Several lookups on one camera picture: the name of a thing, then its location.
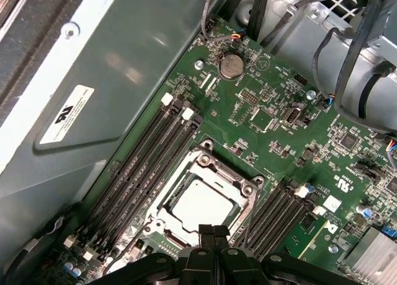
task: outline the label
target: label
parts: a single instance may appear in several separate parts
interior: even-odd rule
[[[55,119],[52,121],[50,127],[48,127],[47,132],[40,141],[40,144],[60,142],[67,134],[70,127],[72,127],[72,124],[86,105],[93,92],[93,88],[86,87],[84,85],[77,85],[56,115]]]
[[[327,209],[329,209],[331,212],[336,212],[337,209],[341,206],[342,201],[339,201],[332,195],[329,195],[327,200],[323,203],[323,206],[325,206]]]

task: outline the gray metal panel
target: gray metal panel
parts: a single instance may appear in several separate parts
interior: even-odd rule
[[[86,194],[197,32],[204,1],[115,0],[0,176],[0,265]],[[78,84],[95,88],[82,113],[64,141],[39,145]]]

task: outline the ram slot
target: ram slot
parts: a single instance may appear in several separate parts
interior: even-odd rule
[[[247,246],[258,260],[273,252],[308,212],[308,203],[283,186],[277,187],[255,212]],[[246,230],[234,242],[242,246]]]
[[[105,219],[103,225],[99,230],[99,237],[106,238],[110,230],[112,230],[115,225],[117,225],[128,209],[129,205],[133,203],[133,200],[136,199],[143,191],[145,182],[149,178],[153,178],[155,175],[155,170],[158,164],[162,161],[162,156],[169,149],[169,146],[173,141],[178,137],[178,134],[182,131],[182,123],[181,119],[178,119],[178,122],[172,125],[171,131],[166,133],[165,137],[163,137],[162,141],[157,142],[153,147],[151,154],[146,156],[145,162],[142,164],[142,168],[137,170],[132,176],[127,192],[124,193],[122,199],[120,200],[120,206],[114,206],[113,209],[110,210],[110,213]]]
[[[119,181],[122,181],[130,174],[130,171],[132,170],[136,160],[139,158],[139,155],[141,154],[143,148],[152,138],[154,132],[158,129],[161,122],[164,121],[165,114],[166,110],[163,108],[157,111],[157,114],[154,116],[153,120],[151,121],[149,126],[146,127],[142,136],[138,140],[134,150],[132,150],[131,153],[129,153],[128,157],[125,159],[125,161],[121,165],[119,165],[120,168],[117,170],[116,173],[112,175],[109,185],[101,194],[101,196],[97,200],[97,203],[92,207],[88,218],[89,220],[91,220],[94,216],[98,215],[99,211],[104,207],[106,201],[108,201],[109,198],[114,194],[114,191],[117,190],[117,185],[119,184]]]
[[[203,119],[201,116],[196,116],[195,120],[188,125],[187,129],[183,129],[179,137],[174,138],[174,142],[162,156],[161,161],[158,162],[156,170],[144,181],[144,191],[140,191],[139,196],[132,202],[129,209],[126,210],[127,215],[110,238],[108,249],[113,247],[118,238],[125,232],[128,225],[131,224],[131,221],[138,215],[141,208],[147,202],[149,195],[152,195],[156,189],[159,191],[159,185],[164,183],[164,179],[172,164],[176,161],[177,156],[181,153],[183,148],[186,147],[202,121]]]
[[[129,183],[126,183],[126,181],[139,170],[142,160],[145,160],[145,156],[150,154],[154,149],[152,144],[158,143],[164,133],[170,129],[182,107],[182,102],[176,100],[166,110],[160,110],[149,124],[149,127],[145,129],[137,145],[129,154],[127,158],[128,162],[125,162],[123,169],[118,175],[113,176],[107,187],[109,191],[106,191],[106,194],[103,195],[100,204],[98,203],[92,209],[89,219],[83,225],[86,230],[86,234],[83,235],[85,242],[91,240],[96,235],[99,226],[105,223],[105,217],[108,217],[107,215],[112,213],[109,211],[109,208],[118,205],[118,202],[128,188]]]
[[[282,203],[282,199],[286,197],[286,195],[287,194],[283,190],[276,188],[266,199],[263,205],[255,212],[251,228],[249,230],[249,242],[252,241],[250,238],[255,234],[253,230],[257,230],[259,225],[265,224],[269,221],[269,216],[275,214],[276,208],[280,207],[280,203]],[[245,236],[246,230],[237,238],[234,245],[240,247],[244,242]]]
[[[123,186],[120,187],[119,191],[116,192],[109,203],[109,208],[106,209],[106,214],[100,219],[100,226],[106,226],[107,224],[114,222],[114,218],[117,217],[118,214],[117,209],[121,208],[124,204],[124,201],[128,200],[128,196],[132,192],[135,180],[150,170],[153,159],[158,155],[158,150],[162,148],[162,146],[166,145],[164,142],[167,140],[164,135],[168,135],[170,129],[173,130],[176,126],[179,126],[176,121],[180,120],[177,119],[179,119],[177,115],[173,115],[167,120],[168,125],[164,125],[164,128],[158,131],[158,135],[153,141],[153,144],[155,145],[152,144],[152,146],[149,147],[147,153],[134,166],[129,178],[124,181]]]

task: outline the mounting screw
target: mounting screw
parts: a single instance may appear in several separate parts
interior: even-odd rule
[[[309,90],[306,92],[306,98],[308,100],[314,100],[316,98],[316,96],[317,96],[317,93],[314,90]]]
[[[210,163],[210,158],[207,155],[203,155],[200,157],[200,164],[201,165],[208,165]]]
[[[278,255],[272,255],[272,256],[270,256],[270,260],[272,260],[274,262],[281,262],[283,260],[283,258],[279,257]]]
[[[311,15],[311,18],[312,19],[315,19],[315,18],[317,18],[317,17],[319,17],[320,16],[320,10],[318,9],[318,8],[316,8],[316,9],[314,9],[313,11],[312,11],[312,15]]]
[[[248,186],[248,185],[246,185],[246,186],[244,186],[243,187],[243,193],[245,194],[245,195],[251,195],[252,194],[252,191],[253,191],[253,189],[252,189],[252,187],[251,186]]]
[[[237,254],[238,254],[238,251],[235,250],[235,249],[230,249],[230,250],[228,250],[228,254],[229,254],[229,255],[237,255]]]
[[[328,251],[332,254],[336,254],[337,252],[339,252],[339,247],[333,243],[332,245],[329,245]]]
[[[196,70],[202,70],[202,69],[204,68],[204,61],[203,61],[203,60],[197,60],[197,61],[194,63],[194,68],[195,68]]]
[[[74,39],[80,35],[80,28],[76,23],[68,22],[62,26],[61,33],[65,39]]]

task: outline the green circuit board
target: green circuit board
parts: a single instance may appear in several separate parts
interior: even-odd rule
[[[232,31],[226,22],[216,20],[213,34]],[[243,74],[232,81],[223,79],[218,67],[220,59],[228,53],[244,61]],[[199,70],[194,66],[198,60],[204,62]],[[248,38],[242,42],[204,43],[197,37],[93,186],[81,217],[109,184],[109,172],[115,162],[127,158],[164,94],[169,93],[190,102],[203,117],[203,123],[181,155],[211,139],[214,155],[233,170],[246,177],[265,177],[259,206],[283,178],[301,185],[310,183],[316,188],[315,203],[325,213],[317,215],[309,226],[304,226],[304,222],[297,224],[277,251],[287,251],[308,263],[340,273],[338,267],[369,226],[397,229],[397,199],[393,192],[396,188],[390,187],[394,173],[386,159],[385,144],[374,139],[373,132],[340,117],[332,106],[321,107],[324,98],[316,88],[287,65],[288,61],[275,59]],[[309,90],[316,92],[314,99],[307,98]],[[301,113],[289,123],[286,113],[295,105],[301,107]],[[355,170],[358,162],[370,164],[380,174],[371,180]],[[357,217],[356,207],[361,204],[371,207],[371,218]],[[135,222],[132,229],[142,223]],[[142,236],[141,240],[154,251],[174,257],[180,250],[159,233]],[[332,244],[339,247],[336,253],[329,250]],[[83,281],[91,280],[92,274]]]

